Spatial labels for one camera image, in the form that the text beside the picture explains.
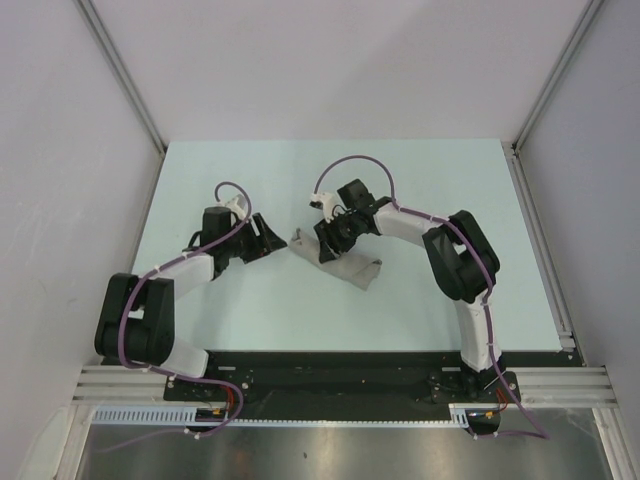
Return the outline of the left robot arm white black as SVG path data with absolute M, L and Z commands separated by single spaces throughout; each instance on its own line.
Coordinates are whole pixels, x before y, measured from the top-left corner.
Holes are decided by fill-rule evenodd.
M 197 398 L 214 397 L 221 376 L 207 366 L 206 350 L 176 337 L 175 304 L 220 277 L 231 260 L 247 264 L 285 247 L 259 213 L 250 215 L 245 207 L 206 208 L 201 229 L 180 257 L 143 277 L 117 273 L 109 279 L 94 336 L 96 353 L 131 368 L 184 376 Z

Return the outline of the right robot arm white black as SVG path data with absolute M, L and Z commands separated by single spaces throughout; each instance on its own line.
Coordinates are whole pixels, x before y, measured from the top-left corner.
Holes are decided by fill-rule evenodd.
M 314 226 L 322 264 L 346 255 L 365 234 L 425 250 L 437 286 L 461 309 L 462 391 L 473 401 L 493 394 L 504 371 L 490 311 L 500 261 L 474 216 L 461 210 L 440 218 L 403 208 L 390 197 L 374 198 L 359 179 L 335 194 L 312 193 L 310 206 L 324 216 Z

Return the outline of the grey cloth napkin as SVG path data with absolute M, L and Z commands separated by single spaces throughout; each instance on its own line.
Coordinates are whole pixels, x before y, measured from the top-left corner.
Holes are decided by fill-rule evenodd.
M 382 261 L 360 253 L 348 252 L 341 257 L 320 263 L 320 243 L 304 230 L 296 228 L 289 240 L 289 249 L 298 257 L 335 278 L 345 281 L 362 291 L 379 276 Z

